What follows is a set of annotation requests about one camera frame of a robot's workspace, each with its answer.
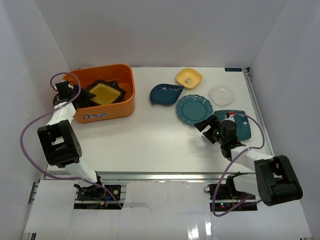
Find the yellow brown square plate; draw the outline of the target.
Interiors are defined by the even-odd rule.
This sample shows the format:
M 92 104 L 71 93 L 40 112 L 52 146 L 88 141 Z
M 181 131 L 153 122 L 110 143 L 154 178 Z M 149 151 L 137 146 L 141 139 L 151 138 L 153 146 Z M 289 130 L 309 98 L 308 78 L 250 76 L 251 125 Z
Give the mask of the yellow brown square plate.
M 105 81 L 101 79 L 90 84 L 85 90 L 96 95 L 91 99 L 96 103 L 96 106 L 120 103 L 124 101 L 125 94 L 127 93 L 119 87 L 116 81 Z

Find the black floral square plate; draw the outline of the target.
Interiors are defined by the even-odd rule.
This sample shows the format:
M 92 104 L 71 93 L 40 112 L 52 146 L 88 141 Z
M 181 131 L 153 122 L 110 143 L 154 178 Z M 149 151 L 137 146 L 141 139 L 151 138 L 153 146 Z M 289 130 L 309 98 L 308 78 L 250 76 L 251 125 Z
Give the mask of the black floral square plate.
M 116 81 L 96 80 L 86 89 L 81 89 L 75 100 L 77 108 L 89 108 L 120 103 L 127 92 Z

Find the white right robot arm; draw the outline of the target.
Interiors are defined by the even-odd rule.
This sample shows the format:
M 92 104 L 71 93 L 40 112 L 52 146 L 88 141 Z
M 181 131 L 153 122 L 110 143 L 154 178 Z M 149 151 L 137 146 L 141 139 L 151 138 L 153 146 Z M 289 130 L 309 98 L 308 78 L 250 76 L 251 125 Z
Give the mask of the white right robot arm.
M 241 164 L 254 172 L 254 175 L 237 172 L 228 176 L 223 188 L 226 195 L 233 200 L 243 193 L 254 195 L 267 206 L 302 199 L 303 189 L 289 158 L 263 154 L 258 151 L 259 147 L 241 143 L 235 116 L 235 112 L 228 112 L 225 119 L 219 120 L 212 115 L 194 125 L 211 143 L 220 145 L 223 157 L 231 164 Z

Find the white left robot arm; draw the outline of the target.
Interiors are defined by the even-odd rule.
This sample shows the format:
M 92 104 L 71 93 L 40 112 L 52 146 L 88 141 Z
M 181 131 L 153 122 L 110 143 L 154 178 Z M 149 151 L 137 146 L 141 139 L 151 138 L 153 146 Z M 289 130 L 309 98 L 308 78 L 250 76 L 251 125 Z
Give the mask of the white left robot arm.
M 106 196 L 106 187 L 98 173 L 81 160 L 82 148 L 71 122 L 76 114 L 77 101 L 68 102 L 81 90 L 67 81 L 55 85 L 54 113 L 49 122 L 39 127 L 37 134 L 50 166 L 67 171 L 78 183 L 74 186 L 85 196 L 100 200 Z

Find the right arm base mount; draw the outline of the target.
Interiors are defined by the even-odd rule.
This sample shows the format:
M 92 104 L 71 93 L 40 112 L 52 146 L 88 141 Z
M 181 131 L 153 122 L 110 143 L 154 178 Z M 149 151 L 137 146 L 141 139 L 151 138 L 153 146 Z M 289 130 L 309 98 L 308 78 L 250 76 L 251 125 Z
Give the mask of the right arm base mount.
M 210 199 L 210 209 L 212 210 L 212 200 L 214 196 L 214 192 L 216 189 L 217 184 L 208 184 L 203 191 L 206 194 L 209 194 Z M 216 212 L 227 212 L 231 208 L 233 208 L 236 204 L 240 201 L 245 199 L 247 196 L 250 196 L 246 192 L 239 192 L 236 191 L 235 194 L 231 195 L 228 191 L 228 187 L 226 184 L 221 184 L 218 191 L 217 196 L 214 203 L 214 210 Z M 256 196 L 251 195 L 248 200 L 246 200 L 241 206 L 234 209 L 234 211 L 238 212 L 245 212 L 245 211 L 257 211 L 257 203 L 256 203 Z

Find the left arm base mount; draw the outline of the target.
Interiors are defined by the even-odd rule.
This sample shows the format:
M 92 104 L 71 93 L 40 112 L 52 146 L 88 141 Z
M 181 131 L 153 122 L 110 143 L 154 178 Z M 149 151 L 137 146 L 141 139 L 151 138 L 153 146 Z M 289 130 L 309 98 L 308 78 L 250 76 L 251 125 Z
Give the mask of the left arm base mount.
M 94 193 L 87 193 L 85 194 L 83 191 L 81 191 L 81 188 L 78 184 L 74 184 L 74 186 L 78 189 L 77 197 L 76 199 L 78 201 L 113 201 L 114 199 L 109 195 L 108 192 L 106 192 L 104 189 L 97 189 Z M 115 197 L 117 201 L 121 199 L 121 185 L 105 185 L 106 189 L 108 189 L 112 195 Z

